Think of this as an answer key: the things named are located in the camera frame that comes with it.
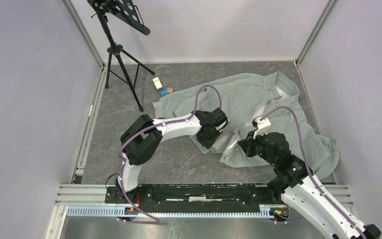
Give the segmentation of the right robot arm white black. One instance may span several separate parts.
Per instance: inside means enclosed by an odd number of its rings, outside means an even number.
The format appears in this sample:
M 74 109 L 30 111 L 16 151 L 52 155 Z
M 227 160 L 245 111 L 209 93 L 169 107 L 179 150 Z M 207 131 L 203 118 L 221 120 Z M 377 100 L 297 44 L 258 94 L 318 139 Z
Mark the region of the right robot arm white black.
M 238 141 L 247 157 L 258 156 L 273 166 L 276 177 L 268 183 L 271 202 L 295 209 L 327 239 L 378 239 L 382 233 L 350 213 L 323 186 L 305 162 L 291 153 L 282 133 L 271 132 Z

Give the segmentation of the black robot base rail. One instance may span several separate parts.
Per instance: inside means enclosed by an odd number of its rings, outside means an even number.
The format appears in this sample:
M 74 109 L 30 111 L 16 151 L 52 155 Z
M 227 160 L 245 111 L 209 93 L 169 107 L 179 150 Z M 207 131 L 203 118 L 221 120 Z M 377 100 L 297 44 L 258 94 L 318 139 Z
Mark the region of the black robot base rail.
M 126 196 L 119 186 L 107 188 L 105 203 L 129 201 L 147 213 L 255 213 L 283 204 L 266 184 L 141 184 Z

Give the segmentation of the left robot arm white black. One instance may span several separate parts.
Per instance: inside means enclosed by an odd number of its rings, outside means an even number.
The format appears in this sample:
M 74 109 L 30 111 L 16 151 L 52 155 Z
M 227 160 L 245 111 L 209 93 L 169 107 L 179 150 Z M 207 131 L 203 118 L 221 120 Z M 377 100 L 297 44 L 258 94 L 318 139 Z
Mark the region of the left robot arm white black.
M 151 119 L 147 114 L 141 115 L 120 138 L 119 199 L 130 203 L 136 198 L 141 167 L 152 158 L 161 142 L 193 136 L 198 145 L 210 149 L 228 123 L 229 119 L 221 108 L 211 112 L 196 110 L 170 119 Z

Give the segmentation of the grey zip-up jacket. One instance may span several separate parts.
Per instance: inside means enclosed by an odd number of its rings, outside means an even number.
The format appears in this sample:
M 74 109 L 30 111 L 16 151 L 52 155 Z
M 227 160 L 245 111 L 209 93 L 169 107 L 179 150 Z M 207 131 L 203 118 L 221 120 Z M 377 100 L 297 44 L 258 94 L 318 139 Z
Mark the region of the grey zip-up jacket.
M 297 85 L 281 72 L 241 73 L 161 97 L 153 107 L 155 116 L 165 119 L 221 107 L 229 123 L 211 151 L 220 154 L 221 163 L 235 168 L 267 165 L 259 157 L 246 157 L 237 145 L 252 130 L 253 119 L 265 115 L 271 122 L 269 132 L 284 134 L 292 154 L 307 158 L 314 174 L 325 179 L 338 164 L 338 144 L 315 133 L 298 98 Z

